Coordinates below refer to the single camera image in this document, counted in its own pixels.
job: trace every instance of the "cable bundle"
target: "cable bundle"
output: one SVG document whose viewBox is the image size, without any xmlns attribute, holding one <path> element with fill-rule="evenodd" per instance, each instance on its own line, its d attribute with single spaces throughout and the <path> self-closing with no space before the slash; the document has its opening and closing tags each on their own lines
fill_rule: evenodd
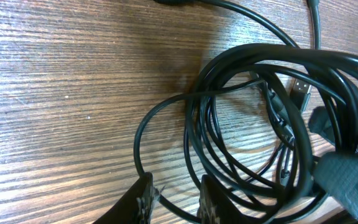
<svg viewBox="0 0 358 224">
<path fill-rule="evenodd" d="M 324 202 L 327 194 L 313 183 L 313 167 L 318 162 L 318 157 L 312 155 L 310 139 L 301 113 L 288 96 L 277 74 L 297 78 L 317 88 L 333 125 L 337 152 L 358 154 L 358 88 L 343 75 L 346 73 L 358 80 L 358 56 L 326 50 L 300 49 L 284 31 L 249 9 L 226 1 L 200 1 L 225 7 L 259 22 L 286 45 L 245 44 L 233 47 L 212 59 L 205 66 L 189 93 L 173 96 L 151 109 L 139 124 L 135 134 L 134 160 L 137 172 L 139 175 L 145 172 L 140 161 L 139 148 L 147 123 L 162 108 L 185 100 L 184 154 L 189 174 L 197 188 L 200 188 L 201 184 L 191 165 L 189 142 L 194 147 L 207 174 L 213 177 L 232 201 L 251 210 L 265 213 L 260 218 L 248 217 L 250 222 L 289 223 L 304 218 Z M 309 7 L 314 26 L 314 47 L 318 49 L 320 45 L 318 8 L 316 4 L 309 4 Z M 308 73 L 279 65 L 259 63 L 266 60 L 296 63 L 304 66 Z M 250 72 L 256 75 L 251 81 L 224 87 L 234 75 L 241 72 Z M 266 100 L 269 121 L 281 140 L 269 162 L 261 167 L 258 173 L 252 172 L 242 165 L 227 151 L 216 112 L 217 95 L 239 91 L 251 86 L 260 88 Z M 279 102 L 287 112 L 286 118 L 275 111 L 276 101 L 272 101 L 272 95 L 277 95 L 280 99 Z M 216 155 L 211 141 L 223 153 L 229 167 L 225 166 Z M 224 173 L 220 172 L 207 159 L 204 149 L 207 149 Z M 291 154 L 293 155 L 292 165 L 287 170 Z M 262 175 L 270 169 L 277 157 L 277 174 L 276 180 L 273 182 L 263 178 Z M 242 179 L 238 170 L 246 173 L 248 178 Z M 297 182 L 295 182 L 296 173 L 299 174 Z M 287 176 L 286 183 L 282 182 L 284 175 Z M 225 182 L 231 187 L 227 189 L 221 182 Z M 260 182 L 264 186 L 255 185 L 254 182 Z M 243 192 L 249 200 L 238 197 L 233 194 L 233 191 Z M 275 218 L 280 210 L 290 207 L 297 200 L 308 195 L 314 195 L 315 198 L 307 207 L 293 215 Z M 277 202 L 275 205 L 264 205 L 255 196 L 269 197 Z M 160 197 L 160 203 L 189 222 L 201 223 L 200 218 L 181 210 L 163 196 Z"/>
</svg>

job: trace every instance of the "coiled black cable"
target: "coiled black cable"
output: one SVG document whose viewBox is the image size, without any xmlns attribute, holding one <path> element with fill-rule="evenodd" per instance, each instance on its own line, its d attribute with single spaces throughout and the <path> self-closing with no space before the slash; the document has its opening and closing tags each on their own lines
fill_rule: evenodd
<svg viewBox="0 0 358 224">
<path fill-rule="evenodd" d="M 261 218 L 247 217 L 250 222 L 289 223 L 299 220 L 315 211 L 326 199 L 327 195 L 319 189 L 315 199 L 306 208 L 293 215 L 275 218 L 275 215 L 280 210 L 293 205 L 300 198 L 310 194 L 313 187 L 311 174 L 314 162 L 318 160 L 317 157 L 312 155 L 308 132 L 300 111 L 288 96 L 276 74 L 289 75 L 317 88 L 333 124 L 336 150 L 358 153 L 358 88 L 350 79 L 343 75 L 343 73 L 346 73 L 358 80 L 358 56 L 325 50 L 299 49 L 297 44 L 284 31 L 266 18 L 247 8 L 227 1 L 200 1 L 239 12 L 259 22 L 272 31 L 286 45 L 245 44 L 233 47 L 212 59 L 205 66 L 189 93 L 173 96 L 151 109 L 139 124 L 135 134 L 134 160 L 137 172 L 139 175 L 144 174 L 139 149 L 142 133 L 147 123 L 162 108 L 174 102 L 185 100 L 186 119 L 183 137 L 185 161 L 190 177 L 197 188 L 200 188 L 201 184 L 191 165 L 189 142 L 191 142 L 207 174 L 221 186 L 231 200 L 249 209 L 265 213 Z M 314 47 L 319 49 L 318 8 L 316 4 L 310 4 L 310 8 L 315 38 Z M 308 74 L 292 68 L 259 63 L 265 60 L 297 63 L 304 66 Z M 258 77 L 239 85 L 223 87 L 234 75 L 241 72 L 252 72 L 257 74 Z M 268 163 L 257 173 L 252 172 L 246 166 L 236 161 L 227 151 L 216 113 L 217 95 L 239 91 L 250 86 L 260 87 L 262 95 L 266 100 L 269 121 L 281 140 L 280 145 L 274 150 Z M 273 102 L 270 98 L 272 93 L 279 97 L 285 107 L 288 120 L 284 120 L 274 110 Z M 215 154 L 211 140 L 223 153 L 229 167 L 225 166 Z M 218 171 L 207 159 L 204 147 L 225 174 Z M 284 167 L 289 166 L 288 160 L 291 153 L 293 156 L 288 181 L 282 184 L 280 173 L 282 165 L 284 163 Z M 272 182 L 263 178 L 262 175 L 269 170 L 277 156 L 279 157 L 277 162 L 278 173 L 275 182 Z M 242 179 L 238 174 L 238 169 L 249 177 Z M 299 174 L 297 183 L 295 183 L 296 173 Z M 231 187 L 225 188 L 221 181 Z M 253 184 L 255 181 L 264 184 L 264 186 L 261 187 L 260 185 Z M 233 194 L 235 190 L 244 192 L 250 201 Z M 277 202 L 275 205 L 264 205 L 254 197 L 255 195 L 274 198 L 277 199 Z M 160 203 L 189 222 L 201 223 L 200 218 L 176 207 L 164 196 L 160 197 Z"/>
</svg>

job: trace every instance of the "wooden table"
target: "wooden table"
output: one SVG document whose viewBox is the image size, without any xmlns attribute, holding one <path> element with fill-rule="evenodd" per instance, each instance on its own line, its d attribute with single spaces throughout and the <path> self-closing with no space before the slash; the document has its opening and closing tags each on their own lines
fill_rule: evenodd
<svg viewBox="0 0 358 224">
<path fill-rule="evenodd" d="M 310 47 L 305 1 L 241 3 Z M 323 48 L 358 54 L 358 1 L 323 0 L 320 14 Z M 138 178 L 132 144 L 143 116 L 188 91 L 210 58 L 253 42 L 280 43 L 255 22 L 204 4 L 0 1 L 0 223 L 96 220 Z M 291 87 L 292 79 L 282 80 Z M 312 94 L 306 120 L 321 105 Z M 183 110 L 177 103 L 152 120 L 141 153 L 155 185 L 166 186 L 163 194 L 195 213 L 199 193 L 183 158 Z M 231 153 L 256 170 L 277 143 L 258 91 L 220 96 L 218 110 Z M 315 154 L 333 149 L 310 138 Z M 328 200 L 307 222 L 337 207 Z M 153 223 L 179 221 L 156 206 Z"/>
</svg>

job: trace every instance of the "wooden surface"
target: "wooden surface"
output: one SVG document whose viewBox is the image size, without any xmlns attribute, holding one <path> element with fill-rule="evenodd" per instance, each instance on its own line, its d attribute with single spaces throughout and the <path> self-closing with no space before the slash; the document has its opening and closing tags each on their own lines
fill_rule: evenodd
<svg viewBox="0 0 358 224">
<path fill-rule="evenodd" d="M 304 1 L 241 3 L 310 46 Z M 323 48 L 358 54 L 358 1 L 321 1 L 320 14 Z M 0 223 L 96 220 L 137 179 L 132 144 L 148 110 L 187 91 L 209 58 L 253 42 L 280 43 L 256 23 L 204 4 L 0 1 Z M 290 87 L 292 79 L 282 78 Z M 254 170 L 277 143 L 259 100 L 257 90 L 245 90 L 218 101 L 226 144 Z M 320 104 L 313 90 L 305 119 Z M 198 191 L 185 168 L 182 132 L 177 103 L 152 120 L 141 156 L 155 185 L 166 186 L 163 194 L 195 213 Z M 315 154 L 332 149 L 316 135 L 311 142 Z M 304 222 L 337 206 L 330 199 Z M 154 210 L 153 223 L 179 221 L 159 204 Z"/>
</svg>

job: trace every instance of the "cord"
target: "cord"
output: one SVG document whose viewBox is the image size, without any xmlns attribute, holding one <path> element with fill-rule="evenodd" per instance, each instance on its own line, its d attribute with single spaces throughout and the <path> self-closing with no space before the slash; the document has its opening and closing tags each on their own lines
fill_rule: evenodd
<svg viewBox="0 0 358 224">
<path fill-rule="evenodd" d="M 260 218 L 248 218 L 256 220 L 256 223 L 289 223 L 299 220 L 315 211 L 326 199 L 327 195 L 320 190 L 317 192 L 315 199 L 306 208 L 286 217 L 275 218 L 280 210 L 291 207 L 300 198 L 310 194 L 311 189 L 314 188 L 311 174 L 315 162 L 318 161 L 318 157 L 312 154 L 308 132 L 301 117 L 300 109 L 293 99 L 288 96 L 276 74 L 291 76 L 319 90 L 333 124 L 336 150 L 355 154 L 358 153 L 358 88 L 342 72 L 358 80 L 358 56 L 326 50 L 300 49 L 284 31 L 256 12 L 227 1 L 200 1 L 239 12 L 259 22 L 272 31 L 286 45 L 245 44 L 226 50 L 212 59 L 202 69 L 189 93 L 173 96 L 151 109 L 140 122 L 134 138 L 134 160 L 137 172 L 139 175 L 144 174 L 139 149 L 142 133 L 147 123 L 164 107 L 180 100 L 185 100 L 185 130 L 183 134 L 185 162 L 190 177 L 197 188 L 200 188 L 201 183 L 191 164 L 189 142 L 204 166 L 206 173 L 221 186 L 231 200 L 251 210 L 264 212 L 264 215 Z M 320 31 L 319 22 L 315 22 L 319 21 L 318 10 L 316 14 L 315 10 L 311 9 L 311 16 L 314 24 L 314 47 L 318 49 Z M 308 73 L 288 67 L 259 63 L 266 60 L 296 63 L 304 66 Z M 250 72 L 251 74 L 256 74 L 256 77 L 253 77 L 248 82 L 224 87 L 234 75 L 241 72 Z M 260 88 L 262 96 L 266 100 L 268 119 L 276 135 L 281 140 L 280 145 L 274 150 L 268 163 L 265 164 L 260 172 L 256 173 L 236 161 L 227 151 L 216 112 L 216 96 L 240 91 L 251 86 Z M 285 110 L 281 110 L 278 113 L 275 108 L 279 103 L 282 104 Z M 282 111 L 286 113 L 286 120 L 283 119 L 284 112 Z M 229 167 L 225 166 L 215 154 L 211 141 L 224 155 Z M 220 172 L 208 160 L 204 148 L 207 149 L 212 159 L 223 172 Z M 291 165 L 288 162 L 290 153 L 293 154 Z M 277 156 L 278 175 L 276 175 L 276 181 L 273 182 L 262 177 L 262 175 L 271 168 Z M 285 172 L 285 174 L 288 174 L 285 177 L 286 183 L 282 182 L 281 177 L 283 163 L 285 170 L 289 166 L 288 172 Z M 249 177 L 242 179 L 238 170 L 243 171 Z M 225 188 L 221 182 L 225 182 L 230 187 Z M 250 201 L 233 194 L 233 191 L 243 192 Z M 272 198 L 277 202 L 275 205 L 264 205 L 254 196 Z M 200 218 L 176 207 L 163 195 L 160 196 L 160 203 L 188 222 L 201 223 Z"/>
</svg>

